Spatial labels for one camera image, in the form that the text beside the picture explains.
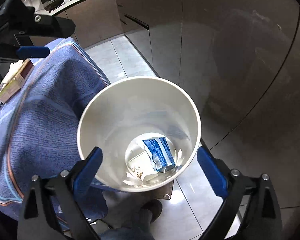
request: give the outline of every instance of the drawer handle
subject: drawer handle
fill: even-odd
[[[148,25],[148,24],[146,24],[146,23],[144,23],[143,21],[140,21],[140,20],[138,20],[137,18],[132,17],[132,16],[130,16],[130,15],[125,14],[124,16],[125,16],[126,18],[132,20],[132,21],[135,22],[136,24],[139,24],[140,26],[144,27],[145,29],[147,29],[147,30],[149,31],[149,25]]]

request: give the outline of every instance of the person's foot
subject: person's foot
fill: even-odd
[[[150,223],[152,223],[153,221],[157,220],[157,218],[160,216],[162,212],[162,204],[159,200],[153,199],[147,202],[146,204],[144,204],[141,207],[141,209],[147,209],[151,211],[152,219]]]

